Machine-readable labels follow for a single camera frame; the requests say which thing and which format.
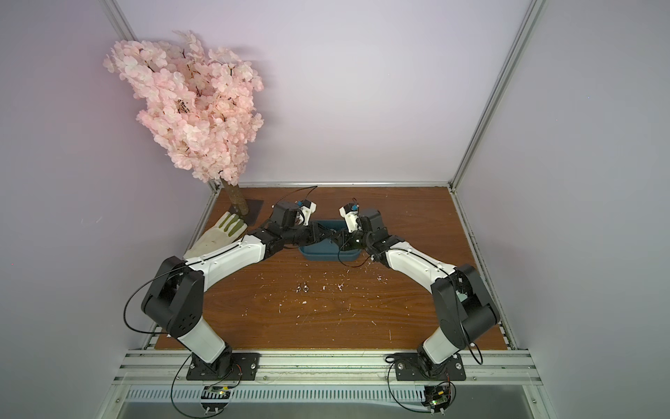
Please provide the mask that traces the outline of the teal plastic storage box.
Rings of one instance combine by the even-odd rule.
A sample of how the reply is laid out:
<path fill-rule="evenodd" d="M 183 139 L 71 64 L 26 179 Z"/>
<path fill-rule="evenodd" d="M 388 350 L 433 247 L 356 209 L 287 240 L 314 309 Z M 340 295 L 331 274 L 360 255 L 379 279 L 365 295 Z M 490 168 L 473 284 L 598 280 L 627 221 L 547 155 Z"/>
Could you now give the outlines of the teal plastic storage box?
<path fill-rule="evenodd" d="M 336 232 L 341 230 L 347 232 L 344 220 L 318 220 L 317 223 Z M 300 246 L 298 250 L 306 260 L 317 262 L 354 262 L 361 254 L 361 249 L 340 250 L 338 244 L 331 239 L 309 246 Z"/>

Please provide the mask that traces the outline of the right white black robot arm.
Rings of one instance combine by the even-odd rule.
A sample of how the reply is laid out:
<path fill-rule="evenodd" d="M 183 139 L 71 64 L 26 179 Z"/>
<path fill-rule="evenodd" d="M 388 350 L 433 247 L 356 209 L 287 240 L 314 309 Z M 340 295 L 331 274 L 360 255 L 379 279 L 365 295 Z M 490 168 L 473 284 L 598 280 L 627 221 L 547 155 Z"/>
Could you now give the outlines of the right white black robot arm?
<path fill-rule="evenodd" d="M 392 235 L 380 211 L 357 204 L 340 208 L 347 225 L 342 245 L 365 250 L 385 267 L 405 274 L 430 292 L 438 328 L 418 349 L 420 361 L 433 367 L 470 347 L 501 320 L 481 275 L 471 265 L 455 266 L 417 250 Z"/>

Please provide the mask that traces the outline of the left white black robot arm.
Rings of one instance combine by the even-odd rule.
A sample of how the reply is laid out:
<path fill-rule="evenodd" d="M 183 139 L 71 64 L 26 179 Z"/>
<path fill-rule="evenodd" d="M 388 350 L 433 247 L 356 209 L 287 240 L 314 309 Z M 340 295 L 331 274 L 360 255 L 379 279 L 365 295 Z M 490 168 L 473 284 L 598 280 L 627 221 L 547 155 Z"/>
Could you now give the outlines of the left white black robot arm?
<path fill-rule="evenodd" d="M 231 274 L 286 247 L 309 246 L 333 237 L 335 230 L 311 220 L 315 209 L 312 202 L 307 206 L 280 202 L 260 227 L 232 244 L 200 257 L 165 259 L 150 282 L 141 311 L 186 347 L 194 363 L 212 370 L 229 369 L 232 348 L 203 317 L 205 293 Z"/>

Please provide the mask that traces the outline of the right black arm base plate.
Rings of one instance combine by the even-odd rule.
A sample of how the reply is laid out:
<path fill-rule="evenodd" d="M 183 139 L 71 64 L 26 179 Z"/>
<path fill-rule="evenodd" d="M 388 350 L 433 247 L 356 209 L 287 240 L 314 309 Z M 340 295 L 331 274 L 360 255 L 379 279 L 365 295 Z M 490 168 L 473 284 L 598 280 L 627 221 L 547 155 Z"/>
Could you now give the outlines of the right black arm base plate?
<path fill-rule="evenodd" d="M 460 354 L 453 354 L 441 363 L 434 363 L 425 354 L 404 352 L 389 354 L 386 362 L 399 382 L 464 382 L 467 379 Z"/>

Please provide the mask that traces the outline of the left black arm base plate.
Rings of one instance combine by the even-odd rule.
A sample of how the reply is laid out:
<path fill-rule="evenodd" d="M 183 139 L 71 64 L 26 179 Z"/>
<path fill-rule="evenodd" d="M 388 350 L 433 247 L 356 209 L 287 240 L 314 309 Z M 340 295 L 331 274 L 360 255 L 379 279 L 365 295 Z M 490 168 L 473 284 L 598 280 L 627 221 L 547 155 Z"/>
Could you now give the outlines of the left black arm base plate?
<path fill-rule="evenodd" d="M 260 366 L 261 354 L 226 353 L 212 363 L 207 363 L 197 355 L 190 361 L 188 381 L 254 381 Z"/>

